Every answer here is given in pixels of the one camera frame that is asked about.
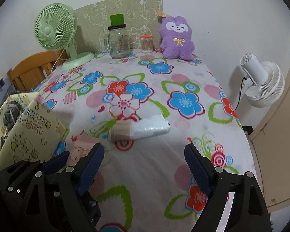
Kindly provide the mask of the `white standing fan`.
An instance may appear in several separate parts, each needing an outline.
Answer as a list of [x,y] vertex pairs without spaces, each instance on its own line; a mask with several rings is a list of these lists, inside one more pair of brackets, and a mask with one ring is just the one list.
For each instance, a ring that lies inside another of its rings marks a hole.
[[281,97],[285,80],[279,66],[270,61],[260,62],[251,52],[240,60],[246,73],[241,83],[239,99],[246,98],[256,108],[270,107]]

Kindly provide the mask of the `pink wipes packet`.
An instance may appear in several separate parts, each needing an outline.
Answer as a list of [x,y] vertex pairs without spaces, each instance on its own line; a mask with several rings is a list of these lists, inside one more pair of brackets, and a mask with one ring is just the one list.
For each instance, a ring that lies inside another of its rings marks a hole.
[[71,150],[68,151],[66,163],[62,171],[69,166],[75,166],[81,158],[86,157],[96,143],[100,143],[98,138],[78,135],[73,141]]

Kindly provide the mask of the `green desk fan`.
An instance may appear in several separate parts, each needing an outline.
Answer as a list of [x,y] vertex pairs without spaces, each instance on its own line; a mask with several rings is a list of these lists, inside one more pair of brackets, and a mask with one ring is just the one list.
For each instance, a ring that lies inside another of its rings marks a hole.
[[91,52],[77,53],[74,37],[77,31],[77,16],[74,10],[62,3],[53,3],[44,7],[34,23],[34,35],[38,44],[48,51],[67,49],[69,59],[62,69],[71,70],[93,60]]

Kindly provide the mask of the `purple plush bunny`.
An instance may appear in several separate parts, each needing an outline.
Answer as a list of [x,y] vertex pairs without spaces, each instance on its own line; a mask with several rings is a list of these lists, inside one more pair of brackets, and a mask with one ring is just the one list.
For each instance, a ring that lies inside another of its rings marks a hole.
[[160,48],[165,59],[192,60],[195,45],[192,41],[192,29],[184,17],[169,16],[162,19],[159,28]]

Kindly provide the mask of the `yellow cartoon fabric storage box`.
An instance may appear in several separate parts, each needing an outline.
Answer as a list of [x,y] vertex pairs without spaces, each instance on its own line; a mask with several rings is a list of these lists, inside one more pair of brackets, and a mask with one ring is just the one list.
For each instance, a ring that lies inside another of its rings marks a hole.
[[[3,125],[7,104],[17,101],[25,107],[10,131]],[[0,171],[25,159],[48,161],[64,141],[69,129],[37,92],[9,96],[0,107]]]

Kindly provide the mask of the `beige wardrobe door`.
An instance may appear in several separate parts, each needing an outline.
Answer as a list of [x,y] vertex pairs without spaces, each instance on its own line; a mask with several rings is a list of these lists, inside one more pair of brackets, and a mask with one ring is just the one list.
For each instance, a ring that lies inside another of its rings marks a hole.
[[290,206],[290,68],[283,94],[249,140],[268,211]]

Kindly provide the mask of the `green patterned board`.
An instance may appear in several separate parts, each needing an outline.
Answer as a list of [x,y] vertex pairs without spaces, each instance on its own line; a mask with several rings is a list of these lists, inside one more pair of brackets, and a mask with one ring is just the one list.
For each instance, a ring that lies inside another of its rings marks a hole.
[[105,0],[75,10],[78,27],[75,47],[78,53],[102,52],[104,39],[111,25],[111,15],[122,14],[130,36],[130,46],[140,47],[139,37],[152,35],[155,48],[160,46],[159,16],[163,11],[163,0]]

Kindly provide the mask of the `toothpick jar orange lid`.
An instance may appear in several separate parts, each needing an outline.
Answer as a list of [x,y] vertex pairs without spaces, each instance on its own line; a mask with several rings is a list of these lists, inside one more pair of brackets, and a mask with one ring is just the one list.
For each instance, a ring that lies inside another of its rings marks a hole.
[[140,36],[141,52],[152,53],[153,52],[153,39],[152,35],[142,35]]

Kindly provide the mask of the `glass jar with green cup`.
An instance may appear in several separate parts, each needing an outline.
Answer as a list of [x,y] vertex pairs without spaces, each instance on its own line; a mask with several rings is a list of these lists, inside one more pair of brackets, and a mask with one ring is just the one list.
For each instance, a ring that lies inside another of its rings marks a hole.
[[110,26],[100,36],[102,52],[107,52],[113,59],[124,59],[130,54],[130,39],[123,14],[110,15]]

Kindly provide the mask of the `grey bath pouf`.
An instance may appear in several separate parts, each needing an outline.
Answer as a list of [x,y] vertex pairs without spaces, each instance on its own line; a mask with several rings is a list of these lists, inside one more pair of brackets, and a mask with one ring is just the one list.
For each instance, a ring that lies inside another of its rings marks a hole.
[[24,109],[25,107],[17,101],[11,101],[7,104],[7,110],[3,115],[3,125],[7,131],[13,128]]

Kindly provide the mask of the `wooden bed headboard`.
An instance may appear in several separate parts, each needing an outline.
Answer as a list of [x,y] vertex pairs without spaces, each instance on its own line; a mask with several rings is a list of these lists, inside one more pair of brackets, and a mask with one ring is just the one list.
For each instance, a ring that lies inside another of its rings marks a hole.
[[35,89],[54,69],[67,59],[65,49],[59,51],[45,51],[31,55],[21,61],[16,67],[7,72],[7,77],[20,92]]

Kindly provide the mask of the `white clear plastic packet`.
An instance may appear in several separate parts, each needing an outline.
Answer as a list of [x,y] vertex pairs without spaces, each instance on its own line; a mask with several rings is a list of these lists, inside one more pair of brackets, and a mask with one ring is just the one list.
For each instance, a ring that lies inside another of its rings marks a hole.
[[119,120],[110,129],[112,142],[122,140],[139,140],[167,134],[171,125],[161,114],[138,122],[133,120]]

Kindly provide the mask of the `floral tablecloth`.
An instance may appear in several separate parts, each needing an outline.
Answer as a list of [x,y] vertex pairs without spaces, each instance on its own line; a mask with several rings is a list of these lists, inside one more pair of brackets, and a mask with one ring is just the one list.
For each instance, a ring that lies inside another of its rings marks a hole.
[[[56,69],[38,87],[68,136],[98,138],[104,161],[91,187],[102,215],[98,231],[190,231],[206,204],[184,159],[195,145],[215,166],[243,174],[255,166],[246,135],[226,94],[198,56],[164,59],[136,50],[115,60],[98,54],[75,71]],[[112,142],[119,120],[162,115],[167,134]]]

